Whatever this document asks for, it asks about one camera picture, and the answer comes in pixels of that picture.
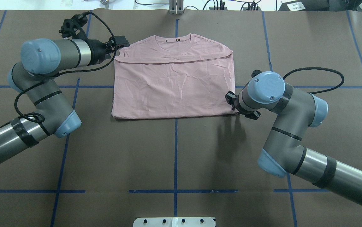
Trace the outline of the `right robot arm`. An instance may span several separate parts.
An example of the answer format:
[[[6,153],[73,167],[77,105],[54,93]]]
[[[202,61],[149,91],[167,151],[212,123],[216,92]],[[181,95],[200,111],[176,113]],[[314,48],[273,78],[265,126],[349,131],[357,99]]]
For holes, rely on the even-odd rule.
[[[225,99],[246,118],[257,120],[260,109],[277,115],[258,158],[260,168],[281,178],[296,175],[362,206],[362,171],[301,145],[306,130],[326,118],[326,101],[295,89],[276,72],[260,70],[240,93],[228,91]]]

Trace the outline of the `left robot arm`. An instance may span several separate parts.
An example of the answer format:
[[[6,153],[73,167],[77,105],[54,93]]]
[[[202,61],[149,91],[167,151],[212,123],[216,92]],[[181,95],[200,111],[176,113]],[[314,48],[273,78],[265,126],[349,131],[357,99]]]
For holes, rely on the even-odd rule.
[[[60,72],[93,66],[129,47],[125,36],[108,42],[83,39],[36,39],[21,46],[21,60],[8,72],[8,83],[18,92],[18,116],[0,127],[0,164],[50,135],[62,138],[81,125],[73,106],[54,81]]]

